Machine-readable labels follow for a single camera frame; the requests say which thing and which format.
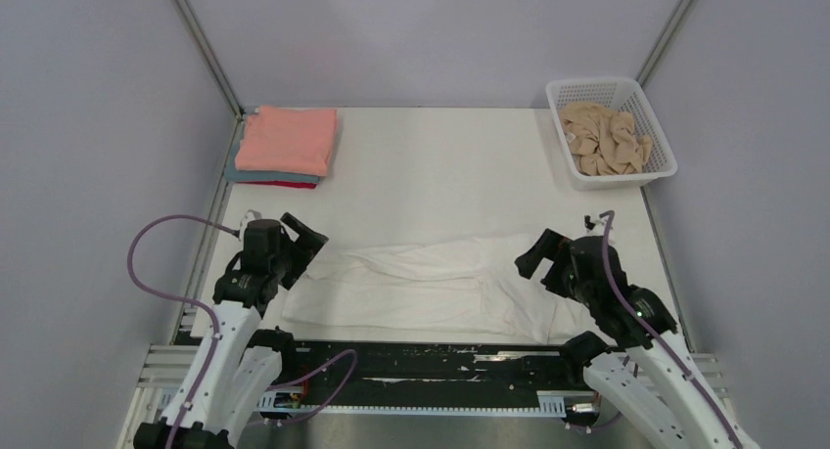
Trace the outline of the white t-shirt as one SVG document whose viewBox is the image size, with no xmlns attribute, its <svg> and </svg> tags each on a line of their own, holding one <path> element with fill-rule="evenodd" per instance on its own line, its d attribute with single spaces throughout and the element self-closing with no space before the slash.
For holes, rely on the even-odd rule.
<svg viewBox="0 0 830 449">
<path fill-rule="evenodd" d="M 432 245 L 325 247 L 288 291 L 284 319 L 329 327 L 482 333 L 560 342 L 595 325 L 586 308 L 520 276 L 529 233 Z"/>
</svg>

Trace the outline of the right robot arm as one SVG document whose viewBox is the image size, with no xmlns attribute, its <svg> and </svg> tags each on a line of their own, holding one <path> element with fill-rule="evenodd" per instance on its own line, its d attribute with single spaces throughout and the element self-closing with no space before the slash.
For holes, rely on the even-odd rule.
<svg viewBox="0 0 830 449">
<path fill-rule="evenodd" d="M 551 263 L 544 288 L 584 306 L 599 329 L 561 346 L 564 383 L 598 392 L 655 447 L 757 447 L 728 416 L 662 300 L 628 280 L 608 235 L 568 239 L 546 229 L 515 265 L 528 279 L 543 260 Z"/>
</svg>

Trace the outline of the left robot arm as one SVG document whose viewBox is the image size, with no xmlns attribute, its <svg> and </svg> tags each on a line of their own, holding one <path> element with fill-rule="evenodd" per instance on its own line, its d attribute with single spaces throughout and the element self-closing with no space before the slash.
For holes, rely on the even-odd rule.
<svg viewBox="0 0 830 449">
<path fill-rule="evenodd" d="M 242 243 L 217 280 L 211 304 L 147 286 L 132 262 L 137 246 L 130 246 L 128 275 L 140 290 L 199 308 L 209 320 L 160 419 L 136 429 L 136 448 L 233 448 L 266 388 L 298 375 L 293 336 L 260 324 L 277 292 L 294 286 L 329 239 L 289 212 L 279 219 L 262 219 L 255 211 L 250 217 L 238 229 L 204 222 Z"/>
</svg>

